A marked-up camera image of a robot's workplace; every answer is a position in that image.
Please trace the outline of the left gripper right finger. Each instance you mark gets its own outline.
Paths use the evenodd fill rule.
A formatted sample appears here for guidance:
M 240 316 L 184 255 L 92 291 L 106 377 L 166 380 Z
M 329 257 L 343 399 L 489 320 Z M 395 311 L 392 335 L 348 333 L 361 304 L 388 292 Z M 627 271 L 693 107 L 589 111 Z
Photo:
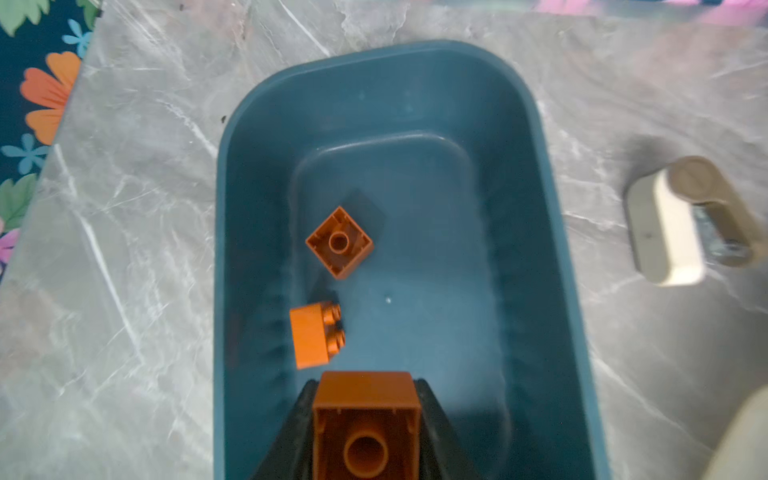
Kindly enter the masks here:
M 426 380 L 414 381 L 421 403 L 419 479 L 479 479 L 480 475 Z

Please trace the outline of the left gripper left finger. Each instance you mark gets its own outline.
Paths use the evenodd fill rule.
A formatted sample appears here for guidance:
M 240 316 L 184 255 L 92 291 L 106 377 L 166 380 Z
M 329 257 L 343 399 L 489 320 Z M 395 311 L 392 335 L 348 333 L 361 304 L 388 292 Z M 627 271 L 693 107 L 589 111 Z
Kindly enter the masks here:
M 312 478 L 312 404 L 318 386 L 317 380 L 306 382 L 252 480 Z

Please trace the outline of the orange lego brick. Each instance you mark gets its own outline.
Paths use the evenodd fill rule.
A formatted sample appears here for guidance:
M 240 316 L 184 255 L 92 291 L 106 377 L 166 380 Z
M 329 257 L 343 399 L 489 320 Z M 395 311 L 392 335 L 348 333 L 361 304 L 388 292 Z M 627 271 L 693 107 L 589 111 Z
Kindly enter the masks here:
M 289 318 L 299 370 L 328 364 L 346 345 L 338 303 L 324 301 L 294 308 Z
M 312 414 L 314 479 L 419 477 L 422 407 L 409 373 L 327 371 Z
M 335 280 L 346 279 L 374 250 L 371 237 L 341 206 L 305 243 Z

